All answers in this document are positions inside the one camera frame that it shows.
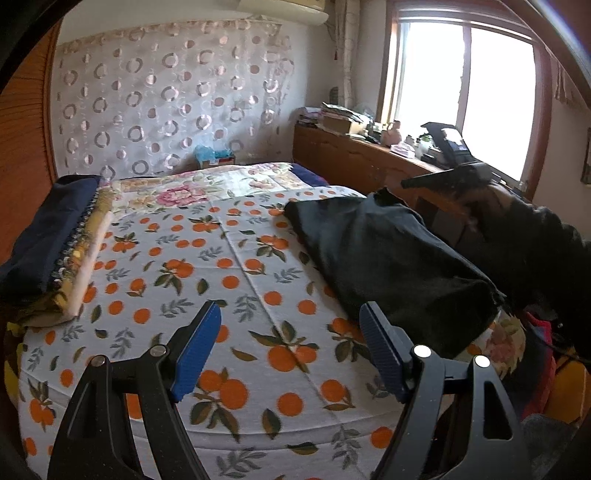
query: air conditioner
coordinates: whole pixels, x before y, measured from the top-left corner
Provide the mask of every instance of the air conditioner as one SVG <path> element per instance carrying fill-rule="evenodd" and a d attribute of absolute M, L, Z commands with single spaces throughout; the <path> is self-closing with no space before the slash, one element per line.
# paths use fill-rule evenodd
<path fill-rule="evenodd" d="M 322 25 L 329 18 L 324 0 L 240 0 L 238 10 L 306 25 Z"/>

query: red fabric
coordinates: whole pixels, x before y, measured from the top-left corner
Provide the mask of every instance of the red fabric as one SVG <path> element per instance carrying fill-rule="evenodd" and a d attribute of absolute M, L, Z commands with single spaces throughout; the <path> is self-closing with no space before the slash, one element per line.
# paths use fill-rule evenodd
<path fill-rule="evenodd" d="M 538 320 L 531 313 L 526 313 L 526 320 L 529 321 L 536 328 L 537 333 L 540 333 L 540 327 L 543 330 L 543 339 L 552 345 L 552 327 L 550 322 Z M 540 345 L 548 350 L 545 356 L 544 367 L 538 380 L 538 386 L 534 391 L 531 401 L 525 406 L 522 413 L 522 419 L 526 418 L 532 413 L 543 413 L 552 385 L 554 384 L 554 377 L 556 375 L 556 361 L 554 360 L 553 351 L 547 346 Z"/>

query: window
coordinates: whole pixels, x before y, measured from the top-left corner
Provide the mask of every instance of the window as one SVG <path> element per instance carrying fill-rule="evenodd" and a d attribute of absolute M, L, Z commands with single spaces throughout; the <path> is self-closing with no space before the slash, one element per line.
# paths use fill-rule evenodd
<path fill-rule="evenodd" d="M 397 43 L 382 75 L 392 79 L 390 91 L 382 86 L 382 122 L 397 119 L 402 136 L 414 138 L 426 122 L 456 125 L 474 157 L 525 190 L 535 157 L 545 154 L 536 139 L 540 83 L 547 79 L 531 32 L 512 18 L 433 11 L 416 2 L 397 13 Z"/>

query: white wall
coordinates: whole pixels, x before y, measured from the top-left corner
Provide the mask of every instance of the white wall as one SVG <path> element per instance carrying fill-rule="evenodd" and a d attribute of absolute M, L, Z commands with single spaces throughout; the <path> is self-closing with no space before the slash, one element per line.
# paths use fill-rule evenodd
<path fill-rule="evenodd" d="M 553 81 L 556 81 L 555 70 Z M 577 105 L 574 106 L 552 100 L 548 148 L 534 203 L 552 209 L 563 222 L 591 239 L 591 187 L 580 182 L 591 112 L 583 106 L 578 92 L 575 94 Z"/>
<path fill-rule="evenodd" d="M 250 16 L 237 11 L 238 3 L 239 0 L 83 0 L 65 16 L 58 43 L 145 24 Z M 335 85 L 335 44 L 325 25 L 281 23 L 290 36 L 295 64 L 290 90 L 281 108 L 282 129 L 285 142 L 289 143 L 283 150 L 291 152 L 293 111 L 302 106 L 320 106 L 329 100 L 330 89 Z"/>
<path fill-rule="evenodd" d="M 359 47 L 355 64 L 355 94 L 356 103 L 364 103 L 373 113 L 378 109 L 385 35 L 386 1 L 362 2 L 359 16 Z"/>

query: blue gripper pad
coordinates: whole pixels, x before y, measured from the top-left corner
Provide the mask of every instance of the blue gripper pad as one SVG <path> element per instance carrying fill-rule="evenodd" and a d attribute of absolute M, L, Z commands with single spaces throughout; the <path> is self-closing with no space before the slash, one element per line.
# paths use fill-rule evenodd
<path fill-rule="evenodd" d="M 198 327 L 191 335 L 182 353 L 178 356 L 174 381 L 170 387 L 170 393 L 176 403 L 195 389 L 195 384 L 203 370 L 207 357 L 212 351 L 221 324 L 222 312 L 220 307 L 211 302 Z"/>
<path fill-rule="evenodd" d="M 374 301 L 359 309 L 359 326 L 386 390 L 406 403 L 413 394 L 413 343 L 404 330 L 390 324 Z"/>

